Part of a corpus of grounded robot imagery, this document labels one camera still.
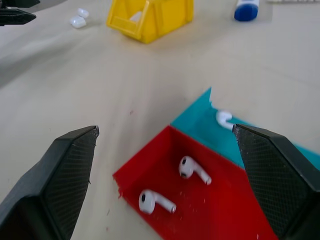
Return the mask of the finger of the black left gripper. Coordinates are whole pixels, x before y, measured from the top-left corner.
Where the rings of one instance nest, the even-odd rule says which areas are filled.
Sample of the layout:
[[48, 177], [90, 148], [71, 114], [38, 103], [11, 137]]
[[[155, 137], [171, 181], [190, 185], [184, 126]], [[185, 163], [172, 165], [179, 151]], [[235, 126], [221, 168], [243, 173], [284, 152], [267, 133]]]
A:
[[40, 0], [0, 0], [0, 6], [35, 6]]
[[0, 27], [6, 25], [25, 25], [36, 19], [36, 15], [21, 9], [0, 9]]

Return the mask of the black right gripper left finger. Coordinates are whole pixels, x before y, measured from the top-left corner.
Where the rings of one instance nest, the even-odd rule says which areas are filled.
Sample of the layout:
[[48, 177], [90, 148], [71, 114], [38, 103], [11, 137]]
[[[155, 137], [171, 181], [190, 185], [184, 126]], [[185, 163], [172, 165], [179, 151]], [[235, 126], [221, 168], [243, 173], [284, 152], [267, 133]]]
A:
[[90, 125], [52, 142], [0, 203], [0, 240], [71, 240], [99, 134]]

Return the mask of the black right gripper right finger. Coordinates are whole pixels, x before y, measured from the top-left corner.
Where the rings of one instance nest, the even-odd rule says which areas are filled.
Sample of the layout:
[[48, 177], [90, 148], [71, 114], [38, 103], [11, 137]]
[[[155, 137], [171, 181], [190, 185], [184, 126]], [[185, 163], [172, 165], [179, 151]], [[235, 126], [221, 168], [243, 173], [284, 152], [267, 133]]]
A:
[[285, 136], [232, 129], [254, 196], [278, 240], [320, 240], [320, 170]]

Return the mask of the blurry white object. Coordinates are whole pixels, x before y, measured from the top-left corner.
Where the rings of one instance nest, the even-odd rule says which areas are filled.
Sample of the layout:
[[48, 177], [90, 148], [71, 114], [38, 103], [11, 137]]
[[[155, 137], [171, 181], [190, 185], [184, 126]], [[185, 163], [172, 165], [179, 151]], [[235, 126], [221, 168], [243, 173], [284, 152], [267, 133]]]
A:
[[83, 8], [78, 8], [77, 15], [70, 18], [69, 23], [75, 29], [83, 28], [87, 25], [86, 19], [89, 17], [89, 12]]

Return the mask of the white earbud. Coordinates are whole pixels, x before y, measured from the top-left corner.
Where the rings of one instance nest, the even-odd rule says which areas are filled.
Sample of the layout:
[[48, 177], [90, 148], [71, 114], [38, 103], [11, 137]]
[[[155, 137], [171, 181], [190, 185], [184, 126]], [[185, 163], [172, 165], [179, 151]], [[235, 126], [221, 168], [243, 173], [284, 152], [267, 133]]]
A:
[[189, 179], [193, 173], [197, 173], [206, 185], [212, 183], [209, 174], [190, 156], [184, 156], [181, 159], [178, 169], [180, 176], [184, 179]]
[[145, 189], [140, 193], [138, 200], [140, 211], [151, 215], [155, 210], [156, 204], [160, 205], [163, 209], [171, 214], [175, 213], [177, 210], [177, 206], [174, 202], [159, 194], [158, 192], [150, 189]]
[[233, 130], [234, 124], [230, 122], [232, 120], [233, 115], [224, 110], [219, 110], [215, 115], [217, 123], [224, 129]]

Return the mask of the yellow plastic bin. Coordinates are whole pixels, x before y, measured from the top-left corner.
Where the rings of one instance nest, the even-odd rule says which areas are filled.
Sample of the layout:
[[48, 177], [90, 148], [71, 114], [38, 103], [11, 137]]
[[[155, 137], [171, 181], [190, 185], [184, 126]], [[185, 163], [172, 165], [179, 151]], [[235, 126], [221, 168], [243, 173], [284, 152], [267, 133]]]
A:
[[[139, 22], [130, 18], [142, 11]], [[193, 20], [194, 0], [112, 0], [106, 25], [144, 44]]]

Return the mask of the red plastic tray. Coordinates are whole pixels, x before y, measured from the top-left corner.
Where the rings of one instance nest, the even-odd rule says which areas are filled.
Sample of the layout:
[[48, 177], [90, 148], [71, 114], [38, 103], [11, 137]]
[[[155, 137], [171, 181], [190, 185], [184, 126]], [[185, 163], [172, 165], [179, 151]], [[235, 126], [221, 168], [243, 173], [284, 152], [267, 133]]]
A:
[[[278, 240], [249, 184], [247, 175], [223, 175], [209, 165], [213, 153], [167, 126], [113, 174], [119, 194], [136, 211], [143, 190], [153, 190], [176, 204], [169, 213], [156, 206], [141, 217], [164, 240]], [[180, 176], [184, 156], [193, 158], [211, 177]]]

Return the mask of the teal plastic tray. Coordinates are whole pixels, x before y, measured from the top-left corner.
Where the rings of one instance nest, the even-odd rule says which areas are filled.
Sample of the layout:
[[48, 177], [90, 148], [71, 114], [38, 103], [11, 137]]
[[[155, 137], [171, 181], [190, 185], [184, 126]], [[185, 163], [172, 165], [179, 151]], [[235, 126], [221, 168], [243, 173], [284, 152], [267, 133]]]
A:
[[246, 125], [238, 118], [230, 120], [232, 131], [221, 127], [210, 95], [208, 89], [171, 126], [201, 144], [200, 153], [209, 150], [213, 154], [208, 162], [214, 170], [225, 176], [294, 174], [306, 180], [320, 176], [320, 155], [295, 146], [285, 136]]

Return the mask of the white bottle with blue cap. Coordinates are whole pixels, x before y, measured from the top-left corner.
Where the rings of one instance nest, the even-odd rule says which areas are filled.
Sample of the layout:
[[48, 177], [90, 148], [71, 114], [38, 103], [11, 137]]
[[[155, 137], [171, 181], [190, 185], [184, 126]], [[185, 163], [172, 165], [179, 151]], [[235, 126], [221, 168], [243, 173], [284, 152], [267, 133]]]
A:
[[237, 0], [234, 19], [239, 22], [249, 22], [257, 18], [260, 0]]

